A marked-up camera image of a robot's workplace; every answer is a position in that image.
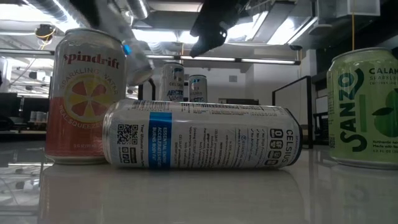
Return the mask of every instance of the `sanzo can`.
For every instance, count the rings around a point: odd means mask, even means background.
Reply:
[[[184,67],[180,63],[165,63],[160,78],[159,100],[181,102],[184,98]]]
[[[204,75],[189,77],[189,102],[207,103],[207,79]]]
[[[57,163],[104,161],[106,110],[126,95],[121,43],[97,30],[73,29],[55,50],[46,156]]]
[[[283,167],[298,159],[302,131],[276,106],[121,100],[106,113],[103,141],[115,166]]]
[[[398,168],[398,61],[390,51],[334,58],[327,83],[331,156],[352,166]]]

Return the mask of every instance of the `glossy white table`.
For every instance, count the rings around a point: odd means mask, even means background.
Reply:
[[[398,172],[337,165],[327,147],[281,170],[27,166],[17,160],[32,151],[10,150],[2,224],[398,223]]]

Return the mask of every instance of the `grapefruit graphic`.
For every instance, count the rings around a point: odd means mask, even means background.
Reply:
[[[103,119],[113,103],[113,92],[108,82],[97,75],[81,75],[65,89],[65,109],[69,116],[84,123]]]

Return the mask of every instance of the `blue stripe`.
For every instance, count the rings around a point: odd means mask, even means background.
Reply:
[[[170,168],[172,114],[150,112],[148,130],[150,168]]]

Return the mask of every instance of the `spindrift logo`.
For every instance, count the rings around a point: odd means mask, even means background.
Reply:
[[[99,63],[99,64],[107,65],[112,68],[119,69],[119,62],[116,58],[108,57],[108,59],[104,59],[104,58],[101,58],[101,54],[98,54],[96,56],[91,56],[91,55],[82,55],[81,52],[77,52],[77,54],[65,54],[65,55],[63,55],[63,59],[69,65],[73,61],[81,61],[81,62]]]

